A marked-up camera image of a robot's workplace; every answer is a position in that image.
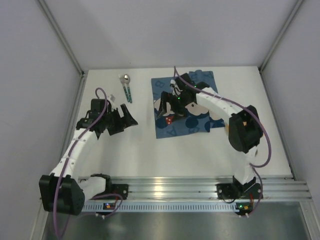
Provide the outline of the blue cartoon placemat cloth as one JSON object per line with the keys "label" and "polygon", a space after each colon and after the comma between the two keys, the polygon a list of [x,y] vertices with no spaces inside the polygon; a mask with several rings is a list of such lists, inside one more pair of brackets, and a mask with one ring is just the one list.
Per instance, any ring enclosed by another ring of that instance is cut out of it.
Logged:
{"label": "blue cartoon placemat cloth", "polygon": [[151,79],[153,109],[155,120],[155,135],[157,139],[180,137],[195,133],[210,132],[214,128],[225,127],[225,122],[218,119],[215,113],[192,102],[185,107],[187,116],[181,120],[173,120],[174,113],[167,103],[167,113],[157,117],[162,92],[173,93],[170,81],[173,77]]}

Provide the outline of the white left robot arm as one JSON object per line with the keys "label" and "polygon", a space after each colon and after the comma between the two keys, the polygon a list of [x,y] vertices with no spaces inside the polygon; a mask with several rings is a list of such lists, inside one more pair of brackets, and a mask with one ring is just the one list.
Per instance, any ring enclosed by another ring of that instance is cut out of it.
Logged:
{"label": "white left robot arm", "polygon": [[57,166],[39,180],[43,209],[47,212],[77,216],[85,203],[96,196],[112,194],[111,177],[94,173],[86,180],[80,180],[84,163],[103,133],[110,136],[138,125],[127,106],[115,108],[111,100],[94,98],[90,110],[75,127],[72,140]]}

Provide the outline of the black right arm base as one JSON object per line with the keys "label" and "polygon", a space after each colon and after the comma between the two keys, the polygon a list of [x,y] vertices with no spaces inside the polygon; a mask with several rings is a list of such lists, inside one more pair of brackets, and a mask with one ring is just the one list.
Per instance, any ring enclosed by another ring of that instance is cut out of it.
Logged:
{"label": "black right arm base", "polygon": [[245,199],[249,200],[253,197],[258,200],[262,191],[262,186],[257,182],[254,176],[252,180],[245,184],[241,184],[234,176],[231,183],[219,183],[216,185],[217,197],[219,200],[233,201]]}

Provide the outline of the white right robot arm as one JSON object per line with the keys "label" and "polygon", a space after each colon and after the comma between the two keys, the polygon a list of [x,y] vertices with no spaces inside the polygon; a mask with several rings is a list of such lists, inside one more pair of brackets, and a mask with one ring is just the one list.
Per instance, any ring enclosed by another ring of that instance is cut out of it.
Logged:
{"label": "white right robot arm", "polygon": [[244,107],[239,103],[220,96],[207,82],[193,81],[190,73],[175,75],[170,81],[171,92],[162,91],[155,109],[156,127],[163,129],[174,122],[185,121],[189,126],[195,119],[187,109],[197,105],[205,108],[205,113],[215,113],[228,126],[228,141],[237,155],[237,167],[232,183],[217,186],[221,200],[248,197],[254,187],[261,190],[256,182],[254,164],[258,145],[266,131],[260,122],[258,112],[252,105]]}

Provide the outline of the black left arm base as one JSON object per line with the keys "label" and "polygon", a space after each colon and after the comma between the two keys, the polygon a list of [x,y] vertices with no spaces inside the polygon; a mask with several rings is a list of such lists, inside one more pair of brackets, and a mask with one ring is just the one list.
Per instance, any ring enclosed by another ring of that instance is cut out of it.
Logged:
{"label": "black left arm base", "polygon": [[129,185],[126,183],[115,183],[115,181],[109,176],[106,176],[106,194],[118,194],[123,200],[126,200],[129,193]]}

